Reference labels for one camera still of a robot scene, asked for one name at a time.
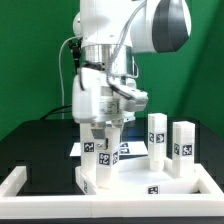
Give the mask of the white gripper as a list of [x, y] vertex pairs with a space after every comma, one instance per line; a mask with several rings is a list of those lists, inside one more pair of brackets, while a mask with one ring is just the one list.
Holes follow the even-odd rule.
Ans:
[[119, 105], [120, 97], [106, 85], [102, 72], [86, 67], [78, 70], [73, 81], [72, 115], [76, 123], [93, 123], [95, 139], [105, 138], [106, 125], [122, 129], [122, 119], [133, 120], [134, 113], [121, 110]]

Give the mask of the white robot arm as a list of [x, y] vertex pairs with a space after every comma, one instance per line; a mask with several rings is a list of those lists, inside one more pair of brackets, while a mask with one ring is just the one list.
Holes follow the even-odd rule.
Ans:
[[72, 115], [96, 140], [145, 109], [136, 87], [137, 53], [178, 51], [191, 34], [185, 0], [81, 0], [74, 29], [81, 32], [83, 62], [73, 82]]

